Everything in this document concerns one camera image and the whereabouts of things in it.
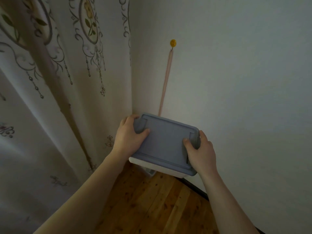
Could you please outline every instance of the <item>wooden floor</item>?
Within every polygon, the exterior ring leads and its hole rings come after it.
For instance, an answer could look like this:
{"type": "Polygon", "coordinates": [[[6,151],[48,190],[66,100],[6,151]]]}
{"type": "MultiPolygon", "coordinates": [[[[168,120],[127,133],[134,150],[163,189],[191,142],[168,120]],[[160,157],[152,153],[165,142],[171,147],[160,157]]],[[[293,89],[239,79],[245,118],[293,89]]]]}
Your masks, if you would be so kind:
{"type": "Polygon", "coordinates": [[[95,234],[219,234],[210,204],[176,178],[147,177],[127,163],[117,178],[95,234]]]}

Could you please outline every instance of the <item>curtain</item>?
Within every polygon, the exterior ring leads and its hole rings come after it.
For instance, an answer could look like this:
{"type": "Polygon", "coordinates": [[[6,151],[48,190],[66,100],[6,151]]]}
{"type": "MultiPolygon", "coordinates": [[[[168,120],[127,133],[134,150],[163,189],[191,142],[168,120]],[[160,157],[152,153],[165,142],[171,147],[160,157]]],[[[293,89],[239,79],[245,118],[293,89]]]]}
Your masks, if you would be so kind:
{"type": "Polygon", "coordinates": [[[131,114],[129,0],[1,0],[0,232],[32,233],[131,114]]]}

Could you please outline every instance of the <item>pink string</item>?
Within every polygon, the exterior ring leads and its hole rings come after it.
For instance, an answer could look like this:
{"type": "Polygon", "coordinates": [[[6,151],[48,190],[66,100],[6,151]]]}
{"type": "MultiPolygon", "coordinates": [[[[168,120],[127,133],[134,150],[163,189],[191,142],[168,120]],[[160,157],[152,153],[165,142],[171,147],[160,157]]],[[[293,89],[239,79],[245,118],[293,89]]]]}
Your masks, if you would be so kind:
{"type": "Polygon", "coordinates": [[[160,101],[160,105],[159,105],[158,116],[161,115],[161,111],[162,111],[162,105],[163,105],[163,101],[164,101],[165,94],[166,94],[166,88],[167,88],[168,78],[169,78],[169,74],[170,74],[170,68],[171,68],[171,62],[172,62],[173,54],[174,54],[174,51],[173,51],[173,49],[171,49],[170,53],[169,53],[169,57],[168,57],[167,69],[166,69],[166,74],[165,74],[165,81],[163,83],[163,94],[161,95],[161,101],[160,101]]]}

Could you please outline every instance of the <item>forearm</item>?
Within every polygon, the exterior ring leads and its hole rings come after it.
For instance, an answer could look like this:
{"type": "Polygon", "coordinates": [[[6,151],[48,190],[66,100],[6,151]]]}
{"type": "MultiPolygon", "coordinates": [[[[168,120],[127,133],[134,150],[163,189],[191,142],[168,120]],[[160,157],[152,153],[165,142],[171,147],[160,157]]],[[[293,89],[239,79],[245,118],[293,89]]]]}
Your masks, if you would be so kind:
{"type": "Polygon", "coordinates": [[[201,178],[220,234],[259,234],[217,172],[201,178]]]}
{"type": "Polygon", "coordinates": [[[125,161],[118,160],[120,156],[114,153],[105,158],[90,178],[35,234],[94,231],[110,190],[125,164],[125,161]]]}

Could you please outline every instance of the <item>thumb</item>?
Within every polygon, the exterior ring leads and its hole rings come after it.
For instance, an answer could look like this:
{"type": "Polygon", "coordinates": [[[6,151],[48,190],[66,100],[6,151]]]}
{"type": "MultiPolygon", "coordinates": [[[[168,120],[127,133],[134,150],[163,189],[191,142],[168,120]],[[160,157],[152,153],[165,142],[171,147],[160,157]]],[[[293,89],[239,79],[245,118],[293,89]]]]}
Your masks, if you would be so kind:
{"type": "Polygon", "coordinates": [[[188,154],[190,154],[193,150],[195,150],[193,145],[191,144],[191,142],[188,139],[184,138],[183,144],[184,144],[188,154]]]}
{"type": "Polygon", "coordinates": [[[145,129],[142,133],[139,134],[140,139],[144,141],[145,138],[149,135],[149,132],[150,132],[149,128],[145,129]]]}

